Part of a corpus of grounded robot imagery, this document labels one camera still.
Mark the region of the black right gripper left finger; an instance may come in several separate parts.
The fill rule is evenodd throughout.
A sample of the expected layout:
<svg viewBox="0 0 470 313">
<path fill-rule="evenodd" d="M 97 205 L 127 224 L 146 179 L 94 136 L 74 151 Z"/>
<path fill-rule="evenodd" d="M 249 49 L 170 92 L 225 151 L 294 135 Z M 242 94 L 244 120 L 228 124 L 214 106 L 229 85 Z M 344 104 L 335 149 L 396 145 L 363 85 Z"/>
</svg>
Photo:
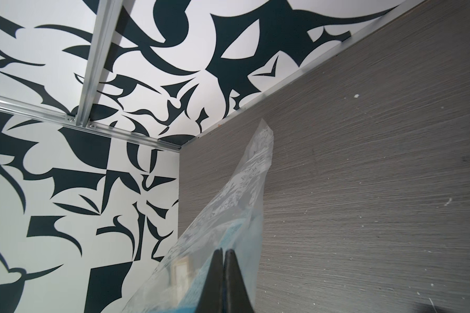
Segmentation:
<svg viewBox="0 0 470 313">
<path fill-rule="evenodd" d="M 195 313 L 223 312 L 223 250 L 214 251 Z"/>
</svg>

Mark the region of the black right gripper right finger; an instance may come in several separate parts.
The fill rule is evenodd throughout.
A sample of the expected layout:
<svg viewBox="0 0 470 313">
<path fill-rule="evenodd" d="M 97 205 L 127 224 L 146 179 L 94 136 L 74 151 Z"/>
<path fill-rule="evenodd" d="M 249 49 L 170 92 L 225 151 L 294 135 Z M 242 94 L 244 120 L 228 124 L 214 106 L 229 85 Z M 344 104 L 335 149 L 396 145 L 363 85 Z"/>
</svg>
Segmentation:
<svg viewBox="0 0 470 313">
<path fill-rule="evenodd" d="M 227 250 L 224 262 L 224 312 L 254 313 L 234 250 Z"/>
</svg>

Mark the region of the clear vacuum bag blue zip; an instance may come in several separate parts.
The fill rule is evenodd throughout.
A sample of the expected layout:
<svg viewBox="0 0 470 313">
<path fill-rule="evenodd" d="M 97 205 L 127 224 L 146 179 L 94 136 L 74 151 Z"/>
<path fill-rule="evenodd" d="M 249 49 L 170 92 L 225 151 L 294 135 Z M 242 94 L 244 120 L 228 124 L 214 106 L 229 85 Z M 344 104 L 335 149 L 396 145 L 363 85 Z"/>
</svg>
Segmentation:
<svg viewBox="0 0 470 313">
<path fill-rule="evenodd" d="M 124 306 L 124 312 L 171 312 L 188 291 L 178 290 L 172 281 L 174 262 L 189 260 L 190 288 L 206 270 L 214 250 L 230 246 L 222 240 L 232 225 L 261 218 L 263 226 L 263 195 L 273 147 L 274 133 L 261 121 L 228 183 L 179 237 L 151 277 Z"/>
</svg>

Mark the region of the light teal towel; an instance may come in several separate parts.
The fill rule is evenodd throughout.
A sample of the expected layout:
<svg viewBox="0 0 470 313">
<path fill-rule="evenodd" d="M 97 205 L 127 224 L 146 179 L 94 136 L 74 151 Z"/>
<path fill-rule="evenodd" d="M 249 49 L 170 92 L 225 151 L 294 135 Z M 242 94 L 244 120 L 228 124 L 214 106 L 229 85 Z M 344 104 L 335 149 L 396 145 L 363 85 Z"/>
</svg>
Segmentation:
<svg viewBox="0 0 470 313">
<path fill-rule="evenodd" d="M 232 225 L 171 312 L 254 312 L 257 272 L 262 250 L 262 219 Z"/>
</svg>

